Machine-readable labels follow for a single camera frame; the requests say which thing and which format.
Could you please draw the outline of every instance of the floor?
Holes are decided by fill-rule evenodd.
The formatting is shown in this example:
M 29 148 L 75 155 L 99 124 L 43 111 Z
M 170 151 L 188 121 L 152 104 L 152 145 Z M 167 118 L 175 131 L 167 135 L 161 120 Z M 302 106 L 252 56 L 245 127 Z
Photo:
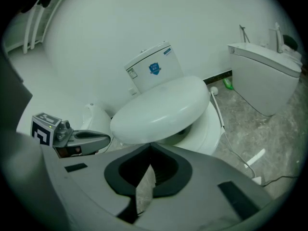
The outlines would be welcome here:
M 216 100 L 234 151 L 248 161 L 265 149 L 265 154 L 251 165 L 257 176 L 262 177 L 262 184 L 280 176 L 297 176 L 307 153 L 308 78 L 301 77 L 288 104 L 271 117 L 260 114 L 237 92 L 225 88 L 222 80 L 209 84 L 208 88 L 212 86 L 218 88 Z M 128 146 L 114 139 L 108 151 Z M 252 177 L 251 170 L 229 151 L 224 135 L 213 156 Z M 294 182 L 294 179 L 281 178 L 266 186 L 265 190 L 277 198 L 291 189 Z M 150 204 L 154 183 L 154 172 L 149 168 L 136 191 L 139 213 Z

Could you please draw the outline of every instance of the label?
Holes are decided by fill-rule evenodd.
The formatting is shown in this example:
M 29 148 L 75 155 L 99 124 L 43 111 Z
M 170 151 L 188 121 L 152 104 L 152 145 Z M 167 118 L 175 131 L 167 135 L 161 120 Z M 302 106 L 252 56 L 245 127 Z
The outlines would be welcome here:
M 159 71 L 161 70 L 161 68 L 159 67 L 158 63 L 151 64 L 149 66 L 149 69 L 150 69 L 150 73 L 154 74 L 154 75 L 158 75 Z
M 166 51 L 164 52 L 164 54 L 167 56 L 170 52 L 171 52 L 171 48 L 169 48 L 168 50 L 166 50 Z
M 138 76 L 133 68 L 130 68 L 127 72 L 129 73 L 129 75 L 132 79 L 134 79 Z

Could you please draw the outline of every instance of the white toilet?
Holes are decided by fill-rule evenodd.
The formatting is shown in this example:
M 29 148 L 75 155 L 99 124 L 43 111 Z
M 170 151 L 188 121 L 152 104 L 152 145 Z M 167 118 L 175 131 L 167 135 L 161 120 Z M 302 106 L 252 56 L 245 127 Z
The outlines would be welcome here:
M 299 65 L 255 44 L 235 43 L 228 47 L 234 90 L 261 114 L 277 113 L 297 87 Z
M 206 84 L 184 77 L 168 42 L 142 51 L 125 70 L 141 94 L 111 120 L 117 139 L 157 141 L 209 155 L 215 151 L 222 129 Z

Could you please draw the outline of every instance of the white pipe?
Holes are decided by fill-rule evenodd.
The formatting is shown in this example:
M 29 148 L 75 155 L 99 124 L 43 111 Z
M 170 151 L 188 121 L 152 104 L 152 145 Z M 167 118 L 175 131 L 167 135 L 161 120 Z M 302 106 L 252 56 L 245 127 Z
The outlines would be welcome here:
M 44 10 L 45 8 L 41 6 L 39 10 L 39 14 L 37 16 L 37 20 L 35 21 L 35 25 L 34 25 L 34 29 L 32 33 L 31 47 L 30 47 L 32 50 L 34 49 L 35 39 L 37 38 L 37 33 L 38 33 L 38 28 L 39 28 L 39 23 L 44 13 Z
M 29 17 L 28 17 L 27 26 L 26 26 L 26 33 L 25 33 L 25 37 L 24 37 L 24 47 L 23 47 L 24 54 L 26 54 L 28 52 L 29 33 L 30 33 L 31 24 L 32 24 L 33 16 L 34 16 L 36 9 L 37 9 L 36 6 L 34 6 L 30 10 L 30 14 L 29 14 Z
M 59 5 L 61 4 L 61 2 L 62 2 L 62 0 L 59 0 L 59 1 L 57 2 L 56 6 L 54 7 L 54 9 L 53 9 L 53 11 L 52 11 L 52 13 L 51 13 L 51 15 L 50 15 L 50 17 L 49 17 L 49 19 L 48 19 L 48 22 L 47 22 L 47 24 L 46 24 L 46 26 L 45 26 L 44 34 L 43 34 L 43 37 L 42 37 L 42 40 L 41 40 L 42 43 L 44 42 L 45 35 L 46 35 L 47 29 L 48 29 L 48 27 L 49 27 L 49 24 L 50 24 L 50 22 L 51 22 L 51 20 L 52 20 L 52 18 L 53 18 L 53 15 L 54 15 L 54 13 L 57 11 L 57 9 L 58 9 Z
M 214 97 L 214 93 L 213 93 L 212 91 L 211 91 L 211 95 L 212 95 L 212 98 L 213 98 L 213 100 L 214 100 L 215 106 L 216 106 L 216 108 L 217 108 L 217 112 L 218 112 L 218 116 L 219 116 L 219 119 L 220 119 L 221 126 L 222 126 L 222 127 L 225 127 L 225 124 L 223 123 L 223 119 L 222 119 L 222 116 L 221 116 L 220 109 L 219 109 L 219 107 L 218 107 L 218 104 L 217 104 L 216 99 L 215 99 L 215 97 Z
M 40 40 L 35 41 L 35 44 L 41 43 Z

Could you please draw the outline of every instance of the baseboard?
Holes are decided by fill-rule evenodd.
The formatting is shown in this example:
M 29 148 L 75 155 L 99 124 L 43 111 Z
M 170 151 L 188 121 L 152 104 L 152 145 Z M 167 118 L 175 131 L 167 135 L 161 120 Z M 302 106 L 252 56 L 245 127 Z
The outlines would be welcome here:
M 216 75 L 216 76 L 213 76 L 211 78 L 207 78 L 207 79 L 204 79 L 203 81 L 205 82 L 205 84 L 211 84 L 213 82 L 216 82 L 216 81 L 219 81 L 221 79 L 224 79 L 224 78 L 227 78 L 227 77 L 230 77 L 232 76 L 232 70 L 229 70 L 225 73 L 222 73 L 222 74 L 219 74 L 219 75 Z

